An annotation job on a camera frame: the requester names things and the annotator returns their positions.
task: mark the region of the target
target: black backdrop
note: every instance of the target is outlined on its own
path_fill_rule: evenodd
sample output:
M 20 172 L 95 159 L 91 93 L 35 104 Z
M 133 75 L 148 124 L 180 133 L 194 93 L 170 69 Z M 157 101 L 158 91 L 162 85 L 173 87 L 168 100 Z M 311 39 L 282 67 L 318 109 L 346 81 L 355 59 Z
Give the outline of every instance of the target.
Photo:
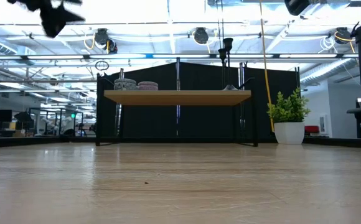
M 222 68 L 210 65 L 193 63 L 180 63 L 180 89 L 181 90 L 221 90 Z M 238 86 L 238 69 L 231 69 L 232 84 Z M 106 78 L 111 82 L 119 77 L 113 74 Z M 153 68 L 125 73 L 125 78 L 137 82 L 150 81 L 159 84 L 160 90 L 176 90 L 176 64 L 171 63 Z M 266 93 L 265 71 L 262 69 L 246 68 L 245 80 L 255 77 L 255 87 L 258 139 L 265 140 L 271 136 L 270 119 L 266 114 L 268 110 L 268 96 Z M 268 70 L 268 80 L 271 99 L 276 103 L 276 96 L 282 91 L 288 97 L 297 87 L 295 72 Z M 102 84 L 105 90 L 112 90 L 109 82 Z M 98 104 L 100 114 L 101 136 L 115 137 L 116 103 L 103 98 Z M 124 106 L 123 107 L 123 137 L 125 138 L 215 138 L 228 139 L 233 137 L 233 110 L 228 106 L 181 106 L 179 124 L 177 125 L 176 106 Z M 235 116 L 240 117 L 240 107 L 237 106 Z M 251 133 L 250 101 L 245 103 L 245 118 L 248 139 Z M 239 133 L 238 124 L 235 131 Z

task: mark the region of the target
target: potted plant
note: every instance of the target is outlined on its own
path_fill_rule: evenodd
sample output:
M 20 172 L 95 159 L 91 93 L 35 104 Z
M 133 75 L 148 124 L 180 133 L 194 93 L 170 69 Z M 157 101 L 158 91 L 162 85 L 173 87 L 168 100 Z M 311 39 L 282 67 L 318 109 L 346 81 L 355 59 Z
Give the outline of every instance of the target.
M 311 112 L 305 108 L 308 99 L 297 88 L 287 99 L 278 93 L 276 105 L 268 104 L 268 114 L 274 122 L 274 133 L 279 144 L 302 144 L 305 134 L 304 118 Z

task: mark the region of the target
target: green leaves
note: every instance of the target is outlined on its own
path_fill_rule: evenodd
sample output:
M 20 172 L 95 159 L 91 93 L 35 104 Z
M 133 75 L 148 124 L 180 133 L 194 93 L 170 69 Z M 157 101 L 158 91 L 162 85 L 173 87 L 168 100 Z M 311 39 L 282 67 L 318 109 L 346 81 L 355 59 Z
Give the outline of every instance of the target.
M 268 104 L 269 117 L 275 123 L 303 122 L 311 110 L 305 108 L 308 99 L 300 96 L 299 93 L 300 90 L 297 88 L 291 96 L 284 99 L 284 95 L 279 92 L 277 105 Z

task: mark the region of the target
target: ceiling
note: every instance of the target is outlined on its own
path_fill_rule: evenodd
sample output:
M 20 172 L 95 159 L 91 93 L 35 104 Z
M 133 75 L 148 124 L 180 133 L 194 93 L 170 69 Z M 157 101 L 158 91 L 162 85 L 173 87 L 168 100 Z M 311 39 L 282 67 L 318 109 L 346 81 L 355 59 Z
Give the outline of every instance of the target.
M 212 1 L 83 0 L 81 6 L 65 4 L 68 10 L 83 16 L 85 22 L 69 24 L 56 38 L 50 39 L 44 34 L 38 12 L 29 12 L 19 3 L 12 5 L 6 0 L 0 0 L 0 42 L 14 48 L 28 47 L 36 55 L 106 54 L 103 49 L 95 47 L 90 50 L 87 46 L 92 45 L 93 34 L 98 28 L 107 28 L 118 46 L 119 54 L 215 54 L 220 48 L 220 31 L 225 38 L 235 39 L 233 54 L 263 53 L 259 4 L 226 0 L 222 12 L 221 5 L 217 9 L 216 5 L 210 6 L 209 2 Z M 60 1 L 53 1 L 53 4 L 58 6 Z M 296 17 L 289 14 L 282 1 L 264 0 L 262 11 L 267 54 L 350 54 L 352 49 L 349 44 L 334 44 L 325 48 L 323 41 L 329 33 L 334 34 L 337 27 L 347 27 L 351 31 L 356 23 L 361 24 L 361 7 L 345 3 L 312 5 L 304 17 Z M 206 29 L 211 43 L 209 46 L 196 44 L 192 35 L 197 27 Z M 95 61 L 48 60 L 37 63 L 38 66 L 28 66 L 0 60 L 0 67 L 25 77 L 28 67 L 28 73 L 35 74 L 38 79 L 89 80 L 95 78 L 93 76 L 98 72 Z M 220 65 L 219 59 L 185 61 Z M 173 60 L 112 60 L 107 73 L 119 72 L 120 68 L 127 72 L 168 62 Z M 323 63 L 297 60 L 279 62 L 268 63 L 268 68 L 294 70 L 300 67 L 301 73 L 304 73 Z M 249 67 L 263 68 L 264 63 L 262 60 L 252 61 Z M 84 83 L 83 87 L 95 89 L 96 84 Z M 40 85 L 38 88 L 51 89 L 49 85 Z

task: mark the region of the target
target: wooden tabletop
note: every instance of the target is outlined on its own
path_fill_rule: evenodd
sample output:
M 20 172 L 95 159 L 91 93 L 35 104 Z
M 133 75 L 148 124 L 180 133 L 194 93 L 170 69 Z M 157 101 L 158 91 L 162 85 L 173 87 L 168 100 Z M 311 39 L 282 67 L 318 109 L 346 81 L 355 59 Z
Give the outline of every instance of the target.
M 152 106 L 233 106 L 249 99 L 251 91 L 238 90 L 159 90 L 121 91 L 105 90 L 105 97 L 122 105 Z

